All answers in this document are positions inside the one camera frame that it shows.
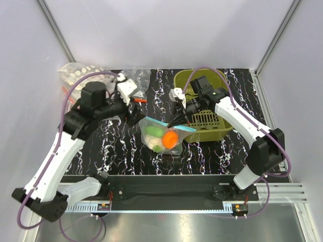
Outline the orange carrot toy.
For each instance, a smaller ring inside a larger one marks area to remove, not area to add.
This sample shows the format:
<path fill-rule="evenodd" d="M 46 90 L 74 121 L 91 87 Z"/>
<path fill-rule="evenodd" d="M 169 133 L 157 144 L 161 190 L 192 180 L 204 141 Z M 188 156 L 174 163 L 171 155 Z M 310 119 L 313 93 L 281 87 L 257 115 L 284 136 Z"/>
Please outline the orange carrot toy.
<path fill-rule="evenodd" d="M 170 131 L 167 131 L 162 137 L 162 144 L 167 149 L 173 149 L 175 146 L 177 146 L 178 140 L 179 140 L 178 134 L 175 131 L 170 130 Z"/>

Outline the green vegetable toy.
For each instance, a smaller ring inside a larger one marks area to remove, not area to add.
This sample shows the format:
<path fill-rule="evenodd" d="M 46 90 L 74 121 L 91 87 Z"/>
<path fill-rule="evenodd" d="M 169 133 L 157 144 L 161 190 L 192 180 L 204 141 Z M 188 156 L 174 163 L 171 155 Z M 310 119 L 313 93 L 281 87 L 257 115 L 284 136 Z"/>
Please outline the green vegetable toy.
<path fill-rule="evenodd" d="M 147 135 L 158 137 L 158 138 L 162 138 L 165 134 L 165 130 L 163 128 L 156 127 L 156 126 L 147 126 L 145 128 L 145 132 Z"/>

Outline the clear blue-zipper bag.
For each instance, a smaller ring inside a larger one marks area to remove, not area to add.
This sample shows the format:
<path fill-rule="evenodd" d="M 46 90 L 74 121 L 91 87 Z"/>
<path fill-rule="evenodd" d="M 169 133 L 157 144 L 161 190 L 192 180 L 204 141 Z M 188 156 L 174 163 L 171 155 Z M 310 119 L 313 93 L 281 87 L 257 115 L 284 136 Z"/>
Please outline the clear blue-zipper bag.
<path fill-rule="evenodd" d="M 168 124 L 145 117 L 139 121 L 142 143 L 158 154 L 179 156 L 184 139 L 196 132 L 196 129 L 178 125 L 168 128 Z"/>

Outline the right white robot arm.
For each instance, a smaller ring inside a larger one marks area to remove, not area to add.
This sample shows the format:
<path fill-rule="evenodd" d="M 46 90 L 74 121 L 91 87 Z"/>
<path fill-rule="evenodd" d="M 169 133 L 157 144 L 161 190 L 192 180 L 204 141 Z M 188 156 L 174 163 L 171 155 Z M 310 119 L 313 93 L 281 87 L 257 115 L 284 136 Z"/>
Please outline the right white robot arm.
<path fill-rule="evenodd" d="M 224 88 L 199 91 L 197 97 L 188 102 L 182 89 L 174 88 L 170 90 L 169 97 L 175 103 L 169 127 L 188 124 L 192 122 L 194 114 L 210 110 L 226 120 L 248 143 L 246 164 L 227 187 L 233 199 L 242 199 L 251 185 L 284 161 L 286 152 L 283 131 L 278 128 L 272 130 L 257 121 Z"/>

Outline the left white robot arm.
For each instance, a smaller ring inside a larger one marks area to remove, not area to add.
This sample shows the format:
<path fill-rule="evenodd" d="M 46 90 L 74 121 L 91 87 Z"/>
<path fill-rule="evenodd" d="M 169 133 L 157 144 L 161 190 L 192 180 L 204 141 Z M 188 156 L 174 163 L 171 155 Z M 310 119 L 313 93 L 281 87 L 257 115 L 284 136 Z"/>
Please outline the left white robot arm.
<path fill-rule="evenodd" d="M 64 114 L 55 141 L 42 165 L 23 188 L 15 188 L 12 197 L 21 203 L 17 222 L 21 223 L 24 207 L 48 222 L 55 222 L 65 213 L 69 205 L 85 198 L 105 199 L 109 194 L 109 182 L 104 174 L 90 174 L 81 181 L 59 189 L 59 184 L 76 153 L 86 140 L 98 129 L 101 120 L 118 115 L 129 126 L 134 126 L 145 117 L 138 104 L 133 106 L 123 101 L 87 106 L 78 100 Z"/>

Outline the clear orange-zipper bag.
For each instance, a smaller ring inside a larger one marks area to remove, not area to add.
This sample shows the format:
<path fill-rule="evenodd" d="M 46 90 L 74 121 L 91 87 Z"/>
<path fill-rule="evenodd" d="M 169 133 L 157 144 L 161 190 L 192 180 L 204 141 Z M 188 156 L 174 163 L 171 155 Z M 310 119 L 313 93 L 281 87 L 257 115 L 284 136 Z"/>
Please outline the clear orange-zipper bag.
<path fill-rule="evenodd" d="M 119 77 L 132 79 L 138 87 L 137 92 L 132 95 L 130 102 L 139 102 L 139 103 L 147 102 L 146 92 L 150 84 L 150 74 L 151 74 L 151 70 L 135 70 L 135 69 L 122 70 L 119 73 Z M 116 77 L 114 80 L 116 90 L 117 90 L 117 87 L 116 87 L 117 78 L 118 77 Z"/>

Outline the clear red-zipper bag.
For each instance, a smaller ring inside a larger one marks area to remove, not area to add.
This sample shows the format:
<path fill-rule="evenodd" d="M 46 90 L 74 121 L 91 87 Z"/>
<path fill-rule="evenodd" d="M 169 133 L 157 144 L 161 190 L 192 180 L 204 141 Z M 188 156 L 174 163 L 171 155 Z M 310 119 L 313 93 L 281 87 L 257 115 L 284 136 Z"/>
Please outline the clear red-zipper bag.
<path fill-rule="evenodd" d="M 66 89 L 66 87 L 62 86 L 61 87 L 61 95 L 62 95 L 63 100 L 65 99 L 67 94 L 68 94 L 68 90 Z M 71 94 L 68 98 L 68 101 L 67 101 L 67 104 L 65 107 L 65 112 L 70 111 L 75 103 L 76 103 L 76 98 Z"/>

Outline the bag of white discs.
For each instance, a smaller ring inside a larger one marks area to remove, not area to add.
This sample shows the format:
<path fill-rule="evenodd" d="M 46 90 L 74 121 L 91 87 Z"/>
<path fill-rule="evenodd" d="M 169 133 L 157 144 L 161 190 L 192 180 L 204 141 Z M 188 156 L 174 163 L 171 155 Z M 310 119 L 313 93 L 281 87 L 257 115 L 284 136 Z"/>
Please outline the bag of white discs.
<path fill-rule="evenodd" d="M 63 82 L 63 86 L 69 90 L 70 87 L 72 87 L 79 79 L 82 77 L 89 75 L 91 73 L 98 73 L 108 71 L 106 67 L 102 66 L 95 66 L 90 64 L 82 64 L 82 63 L 67 63 L 63 67 L 61 67 L 58 70 L 58 74 L 60 76 L 60 79 Z M 108 84 L 109 82 L 112 82 L 115 79 L 112 75 L 95 75 L 92 77 L 87 78 L 85 81 L 83 81 L 81 84 L 79 84 L 76 88 L 76 90 L 81 90 L 85 84 L 91 81 L 100 81 L 105 84 Z"/>

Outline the olive green plastic bin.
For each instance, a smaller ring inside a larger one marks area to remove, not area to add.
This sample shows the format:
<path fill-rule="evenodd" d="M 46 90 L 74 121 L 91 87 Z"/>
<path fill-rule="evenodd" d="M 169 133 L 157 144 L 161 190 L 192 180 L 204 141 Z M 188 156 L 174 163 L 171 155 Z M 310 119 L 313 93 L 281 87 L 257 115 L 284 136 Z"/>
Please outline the olive green plastic bin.
<path fill-rule="evenodd" d="M 181 70 L 175 74 L 174 87 L 181 88 L 183 90 L 192 72 L 193 70 L 189 69 Z M 220 75 L 209 69 L 201 69 L 193 75 L 192 80 L 205 76 L 214 89 L 224 88 L 225 90 L 228 90 L 220 77 L 222 76 L 226 81 L 224 73 L 221 71 L 218 72 Z M 186 101 L 197 96 L 190 84 L 185 91 L 185 96 Z M 233 128 L 225 119 L 217 116 L 210 110 L 203 110 L 193 115 L 192 122 L 187 126 L 196 129 L 196 132 L 185 138 L 185 141 L 188 143 L 219 141 Z"/>

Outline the black marble pattern mat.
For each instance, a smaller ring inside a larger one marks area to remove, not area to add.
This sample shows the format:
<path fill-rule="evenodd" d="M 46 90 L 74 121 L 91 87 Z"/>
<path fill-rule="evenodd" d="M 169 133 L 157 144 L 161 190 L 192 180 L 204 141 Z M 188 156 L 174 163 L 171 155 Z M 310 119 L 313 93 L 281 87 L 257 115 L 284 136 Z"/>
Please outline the black marble pattern mat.
<path fill-rule="evenodd" d="M 141 109 L 149 117 L 167 121 L 168 98 L 174 86 L 175 69 L 153 69 Z M 140 128 L 129 127 L 118 118 L 100 123 L 67 168 L 67 175 L 86 175 L 105 170 L 111 175 L 235 174 L 245 165 L 249 146 L 230 130 L 217 142 L 187 143 L 179 156 L 157 154 L 141 142 Z"/>

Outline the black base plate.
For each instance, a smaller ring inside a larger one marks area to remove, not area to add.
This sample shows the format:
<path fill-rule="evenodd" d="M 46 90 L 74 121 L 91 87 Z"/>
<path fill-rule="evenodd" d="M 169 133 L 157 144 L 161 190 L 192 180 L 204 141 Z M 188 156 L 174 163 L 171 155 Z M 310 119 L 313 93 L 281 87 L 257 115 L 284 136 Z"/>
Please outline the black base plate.
<path fill-rule="evenodd" d="M 112 211 L 214 212 L 223 202 L 256 202 L 256 187 L 234 192 L 232 175 L 111 175 Z"/>

